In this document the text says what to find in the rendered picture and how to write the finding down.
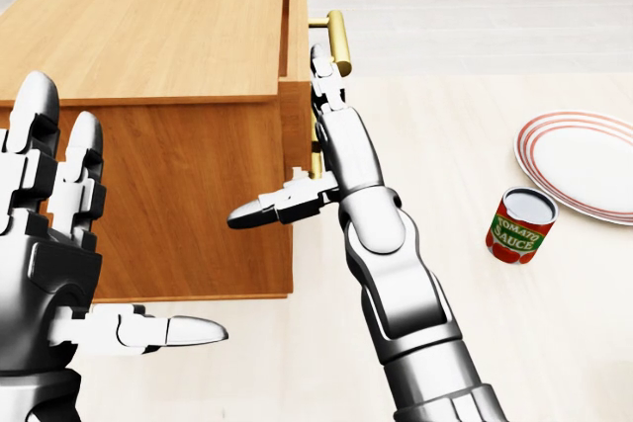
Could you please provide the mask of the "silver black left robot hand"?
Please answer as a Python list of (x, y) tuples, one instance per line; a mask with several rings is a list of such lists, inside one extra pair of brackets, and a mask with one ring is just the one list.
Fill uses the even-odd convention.
[(95, 304), (102, 266), (103, 132), (81, 113), (63, 160), (59, 98), (39, 71), (22, 83), (0, 128), (0, 376), (65, 368), (77, 350), (140, 355), (225, 340), (214, 321), (156, 318), (134, 304)]

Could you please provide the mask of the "white plate with red rings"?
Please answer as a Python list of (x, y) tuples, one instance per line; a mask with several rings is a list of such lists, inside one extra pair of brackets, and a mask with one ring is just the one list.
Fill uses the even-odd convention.
[(561, 204), (633, 226), (633, 124), (586, 111), (553, 111), (520, 127), (519, 166)]

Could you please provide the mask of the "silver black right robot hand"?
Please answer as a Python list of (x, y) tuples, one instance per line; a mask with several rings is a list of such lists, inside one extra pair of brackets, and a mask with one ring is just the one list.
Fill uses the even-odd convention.
[(311, 49), (312, 108), (315, 131), (326, 171), (320, 179), (297, 179), (283, 188), (263, 194), (232, 211), (227, 224), (245, 229), (276, 221), (291, 223), (319, 213), (331, 202), (339, 202), (349, 214), (359, 237), (367, 241), (378, 234), (381, 219), (398, 222), (398, 214), (383, 206), (369, 205), (367, 196), (351, 195), (383, 186), (380, 163), (372, 140), (359, 114), (345, 103), (344, 84), (337, 65), (320, 45)]

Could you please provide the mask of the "tomato sauce tin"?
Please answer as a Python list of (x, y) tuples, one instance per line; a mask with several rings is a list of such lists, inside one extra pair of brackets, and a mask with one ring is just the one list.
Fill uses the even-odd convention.
[(534, 188), (514, 187), (501, 197), (486, 236), (489, 251), (509, 264), (526, 264), (557, 220), (553, 200)]

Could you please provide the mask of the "wooden cabinet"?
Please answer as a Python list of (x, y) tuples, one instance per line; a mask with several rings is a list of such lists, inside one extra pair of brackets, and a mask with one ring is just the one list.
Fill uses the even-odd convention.
[(17, 0), (0, 14), (0, 127), (25, 76), (60, 128), (104, 131), (100, 301), (283, 297), (292, 230), (228, 214), (285, 180), (283, 0)]

